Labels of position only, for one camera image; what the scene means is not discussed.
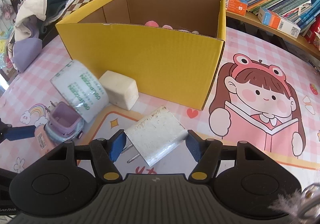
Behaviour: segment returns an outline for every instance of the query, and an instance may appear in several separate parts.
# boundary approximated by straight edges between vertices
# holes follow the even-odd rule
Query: yellow star illustration
[[[115,120],[111,120],[110,123],[111,123],[111,128],[118,126],[119,125],[118,118],[116,118]]]

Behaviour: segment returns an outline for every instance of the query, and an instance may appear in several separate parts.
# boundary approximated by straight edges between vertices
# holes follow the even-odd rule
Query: toy car
[[[64,102],[59,102],[49,113],[49,121],[44,126],[49,139],[60,144],[66,140],[80,138],[83,134],[83,118]]]

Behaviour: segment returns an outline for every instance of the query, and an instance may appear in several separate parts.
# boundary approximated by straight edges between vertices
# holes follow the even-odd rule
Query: cartoon girl illustration
[[[213,133],[233,143],[246,140],[269,152],[299,156],[306,146],[298,98],[284,72],[243,54],[218,74],[209,107]]]

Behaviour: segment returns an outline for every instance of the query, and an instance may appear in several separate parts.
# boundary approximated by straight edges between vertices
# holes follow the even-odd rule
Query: pink plush toy
[[[144,24],[145,26],[147,27],[159,27],[158,23],[157,22],[154,22],[154,21],[148,21],[147,23]]]
[[[144,24],[145,26],[148,26],[148,27],[159,27],[158,23],[151,20],[151,21],[148,21],[147,23]],[[162,28],[165,28],[165,29],[173,29],[172,26],[169,26],[169,25],[164,25]],[[193,34],[197,34],[199,35],[199,32],[198,31],[193,31],[192,32]]]

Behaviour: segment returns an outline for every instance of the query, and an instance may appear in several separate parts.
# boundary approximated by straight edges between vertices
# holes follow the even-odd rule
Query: strawberry illustration
[[[316,86],[314,84],[312,84],[312,83],[310,83],[309,86],[310,86],[310,90],[312,91],[312,93],[314,95],[318,95],[318,90],[316,89]]]

